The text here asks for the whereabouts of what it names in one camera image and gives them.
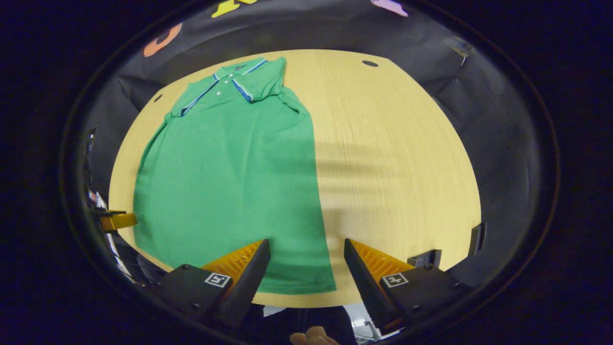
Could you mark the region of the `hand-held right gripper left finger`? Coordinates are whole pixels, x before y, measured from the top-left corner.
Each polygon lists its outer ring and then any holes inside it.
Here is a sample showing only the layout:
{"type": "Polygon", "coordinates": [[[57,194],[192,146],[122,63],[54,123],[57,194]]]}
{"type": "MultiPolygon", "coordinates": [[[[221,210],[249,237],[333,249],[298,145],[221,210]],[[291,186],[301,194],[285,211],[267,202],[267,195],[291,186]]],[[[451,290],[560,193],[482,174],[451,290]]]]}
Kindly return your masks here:
{"type": "Polygon", "coordinates": [[[243,323],[271,258],[263,239],[201,267],[182,264],[152,284],[152,295],[188,320],[236,330],[243,323]]]}

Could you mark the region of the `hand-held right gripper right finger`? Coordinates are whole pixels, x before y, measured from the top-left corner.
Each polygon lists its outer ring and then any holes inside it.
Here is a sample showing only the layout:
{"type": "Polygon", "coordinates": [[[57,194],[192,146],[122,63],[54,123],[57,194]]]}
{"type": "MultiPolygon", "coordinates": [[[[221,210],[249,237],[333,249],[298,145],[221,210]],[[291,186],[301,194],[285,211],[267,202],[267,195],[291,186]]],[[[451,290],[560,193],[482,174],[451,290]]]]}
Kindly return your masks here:
{"type": "Polygon", "coordinates": [[[432,264],[415,267],[352,239],[344,240],[344,260],[382,334],[431,321],[473,290],[432,264]]]}

